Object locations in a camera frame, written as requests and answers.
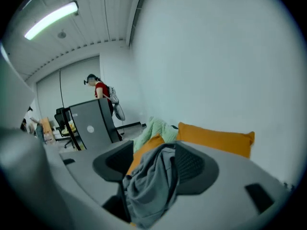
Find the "blue pants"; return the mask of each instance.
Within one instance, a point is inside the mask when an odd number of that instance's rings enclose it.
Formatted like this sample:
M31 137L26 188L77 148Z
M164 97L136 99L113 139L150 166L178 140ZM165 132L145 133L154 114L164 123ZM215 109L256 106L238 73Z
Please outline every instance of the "blue pants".
M36 127L36 135L37 138L43 142L44 144L46 144L45 139L44 139L44 130L43 130L43 126L42 125L37 125Z

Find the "black pants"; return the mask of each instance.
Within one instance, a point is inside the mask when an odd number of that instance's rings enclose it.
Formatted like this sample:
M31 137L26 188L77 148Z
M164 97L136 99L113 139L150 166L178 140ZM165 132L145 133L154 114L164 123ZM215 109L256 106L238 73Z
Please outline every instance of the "black pants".
M108 104L109 104L111 116L113 116L114 107L113 107L112 103L109 102L109 101L108 101ZM118 136L119 140L123 140L123 138L122 138L121 135L119 134L118 130L116 130L116 133L117 133L117 136Z

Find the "white shirt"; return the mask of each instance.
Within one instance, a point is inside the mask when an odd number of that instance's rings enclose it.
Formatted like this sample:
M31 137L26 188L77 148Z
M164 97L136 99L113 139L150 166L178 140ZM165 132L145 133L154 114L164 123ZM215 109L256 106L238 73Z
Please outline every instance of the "white shirt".
M34 112L32 112L31 110L27 111L27 115L28 115L28 119L29 119L29 125L33 126L34 130L36 130L37 127L37 123L33 122L31 120L31 118L35 119L36 121L39 121L37 116L35 115Z

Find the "person in red shirt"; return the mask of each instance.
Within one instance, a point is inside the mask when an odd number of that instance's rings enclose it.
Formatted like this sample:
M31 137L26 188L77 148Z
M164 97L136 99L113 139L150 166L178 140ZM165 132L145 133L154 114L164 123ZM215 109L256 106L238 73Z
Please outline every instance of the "person in red shirt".
M87 82L88 85L95 87L95 97L97 99L110 97L107 86L100 80L100 78L96 77L94 74L90 74L87 76ZM107 102L109 104L111 115L113 115L114 107L112 105L112 102L109 99L107 100ZM117 130L116 132L119 140L122 140L122 137L119 132Z

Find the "red shirt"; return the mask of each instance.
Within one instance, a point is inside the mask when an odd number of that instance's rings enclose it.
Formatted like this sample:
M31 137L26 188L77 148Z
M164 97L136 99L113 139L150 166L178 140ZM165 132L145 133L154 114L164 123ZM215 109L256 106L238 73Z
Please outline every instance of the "red shirt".
M97 88L102 88L102 93L103 93L104 95L106 95L107 97L110 97L110 96L109 96L109 91L107 90L106 85L105 85L103 82L98 82L98 83L96 84L96 86L95 86L95 97L96 97L96 98L98 97L98 96L97 96Z

